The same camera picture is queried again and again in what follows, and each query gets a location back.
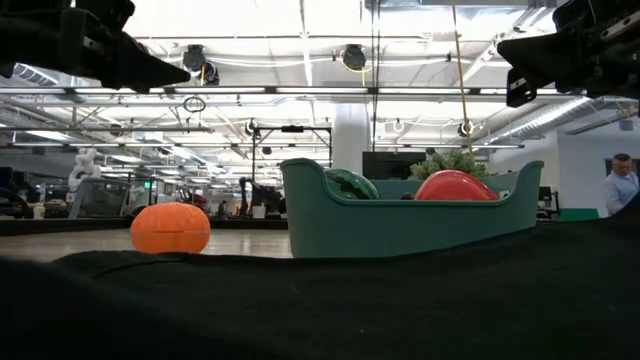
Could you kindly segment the black cloth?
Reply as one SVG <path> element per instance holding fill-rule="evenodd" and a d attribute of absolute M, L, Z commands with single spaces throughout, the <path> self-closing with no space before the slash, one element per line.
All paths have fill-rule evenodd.
<path fill-rule="evenodd" d="M 640 360 L 640 195 L 389 258 L 0 258 L 0 360 Z"/>

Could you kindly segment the orange toy fruit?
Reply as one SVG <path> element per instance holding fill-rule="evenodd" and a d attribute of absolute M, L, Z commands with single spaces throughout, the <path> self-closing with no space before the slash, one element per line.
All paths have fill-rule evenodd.
<path fill-rule="evenodd" d="M 130 236 L 137 251 L 200 253 L 209 243 L 211 226 L 206 214 L 186 203 L 169 202 L 144 208 L 133 220 Z"/>

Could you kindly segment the green box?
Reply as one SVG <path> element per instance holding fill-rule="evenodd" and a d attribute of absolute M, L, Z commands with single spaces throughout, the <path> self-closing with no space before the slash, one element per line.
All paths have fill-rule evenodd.
<path fill-rule="evenodd" d="M 558 216 L 560 222 L 588 221 L 599 218 L 599 212 L 595 208 L 563 208 Z"/>

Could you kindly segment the green toy watermelon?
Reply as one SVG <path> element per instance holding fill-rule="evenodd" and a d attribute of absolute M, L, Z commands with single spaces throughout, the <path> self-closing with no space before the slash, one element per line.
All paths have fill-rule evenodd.
<path fill-rule="evenodd" d="M 350 170 L 327 169 L 325 176 L 329 189 L 340 198 L 347 200 L 377 200 L 380 198 L 377 189 L 368 179 Z"/>

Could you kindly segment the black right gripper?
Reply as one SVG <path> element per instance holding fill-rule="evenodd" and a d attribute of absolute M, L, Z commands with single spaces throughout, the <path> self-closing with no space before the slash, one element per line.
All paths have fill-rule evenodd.
<path fill-rule="evenodd" d="M 526 104 L 549 85 L 563 94 L 640 101 L 640 0 L 569 0 L 552 20 L 553 34 L 498 44 L 511 65 L 507 106 Z"/>

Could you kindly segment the person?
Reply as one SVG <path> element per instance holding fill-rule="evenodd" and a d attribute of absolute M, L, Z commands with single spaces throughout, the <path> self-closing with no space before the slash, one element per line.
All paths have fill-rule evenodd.
<path fill-rule="evenodd" d="M 640 179 L 629 154 L 615 154 L 604 180 L 605 205 L 610 216 L 622 210 L 640 191 Z"/>

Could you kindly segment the teal plastic container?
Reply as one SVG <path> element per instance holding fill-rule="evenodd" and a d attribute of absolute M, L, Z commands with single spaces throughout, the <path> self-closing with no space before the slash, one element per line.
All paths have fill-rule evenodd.
<path fill-rule="evenodd" d="M 296 258 L 371 258 L 445 249 L 536 224 L 542 161 L 486 182 L 509 194 L 497 201 L 347 200 L 331 192 L 324 169 L 306 158 L 281 164 L 291 253 Z"/>

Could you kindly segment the black distant screen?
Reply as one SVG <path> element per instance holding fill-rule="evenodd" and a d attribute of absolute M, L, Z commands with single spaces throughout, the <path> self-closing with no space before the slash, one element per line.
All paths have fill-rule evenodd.
<path fill-rule="evenodd" d="M 363 152 L 363 175 L 369 180 L 406 180 L 411 166 L 425 159 L 423 152 Z"/>

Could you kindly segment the black distant rig frame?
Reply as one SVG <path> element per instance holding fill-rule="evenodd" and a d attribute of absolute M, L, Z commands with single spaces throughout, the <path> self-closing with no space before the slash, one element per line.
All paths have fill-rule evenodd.
<path fill-rule="evenodd" d="M 303 133 L 310 131 L 314 134 L 325 147 L 328 148 L 328 165 L 333 165 L 333 134 L 332 128 L 328 126 L 303 126 L 303 125 L 283 125 L 283 126 L 258 126 L 254 121 L 250 122 L 251 133 L 251 180 L 256 180 L 256 148 L 264 140 L 266 140 L 274 131 L 282 133 Z M 325 140 L 319 135 L 319 131 L 326 131 L 328 133 L 328 140 Z"/>

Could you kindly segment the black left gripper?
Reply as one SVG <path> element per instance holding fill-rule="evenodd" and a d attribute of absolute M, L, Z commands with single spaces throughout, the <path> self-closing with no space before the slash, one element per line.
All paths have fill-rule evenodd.
<path fill-rule="evenodd" d="M 134 11 L 131 0 L 0 0 L 0 76 L 25 63 L 139 93 L 189 80 L 123 31 Z"/>

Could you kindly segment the black aluminium table frame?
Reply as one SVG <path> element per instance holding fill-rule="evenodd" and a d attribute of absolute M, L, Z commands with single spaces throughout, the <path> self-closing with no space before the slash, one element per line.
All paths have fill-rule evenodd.
<path fill-rule="evenodd" d="M 130 218 L 0 220 L 0 237 L 129 228 Z M 287 230 L 286 219 L 209 219 L 212 229 Z"/>

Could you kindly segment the grey mesh cart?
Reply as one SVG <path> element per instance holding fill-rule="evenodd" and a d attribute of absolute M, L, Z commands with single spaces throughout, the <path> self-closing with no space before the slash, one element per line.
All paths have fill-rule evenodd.
<path fill-rule="evenodd" d="M 69 209 L 70 219 L 118 218 L 130 216 L 146 193 L 135 186 L 106 178 L 85 178 L 79 182 Z"/>

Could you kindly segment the white robot figure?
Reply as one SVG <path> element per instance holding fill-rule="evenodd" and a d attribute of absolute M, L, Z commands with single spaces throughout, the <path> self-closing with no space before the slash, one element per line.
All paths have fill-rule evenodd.
<path fill-rule="evenodd" d="M 100 178 L 100 166 L 95 163 L 97 151 L 95 148 L 81 147 L 75 155 L 75 165 L 68 177 L 68 187 L 75 193 L 85 178 Z"/>

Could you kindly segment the white building column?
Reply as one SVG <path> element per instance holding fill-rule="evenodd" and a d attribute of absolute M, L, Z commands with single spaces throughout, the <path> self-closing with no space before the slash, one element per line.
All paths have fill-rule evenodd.
<path fill-rule="evenodd" d="M 364 103 L 342 103 L 335 108 L 332 130 L 335 168 L 363 173 L 362 153 L 369 150 L 370 120 Z"/>

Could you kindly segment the green artificial potted plant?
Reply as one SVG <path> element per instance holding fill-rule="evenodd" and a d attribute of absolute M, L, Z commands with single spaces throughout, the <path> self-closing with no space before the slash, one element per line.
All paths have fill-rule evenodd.
<path fill-rule="evenodd" d="M 443 170 L 457 170 L 476 178 L 484 178 L 489 175 L 483 163 L 475 161 L 473 155 L 460 150 L 452 150 L 446 153 L 434 153 L 425 160 L 410 166 L 410 178 L 413 180 L 425 180 L 432 174 Z"/>

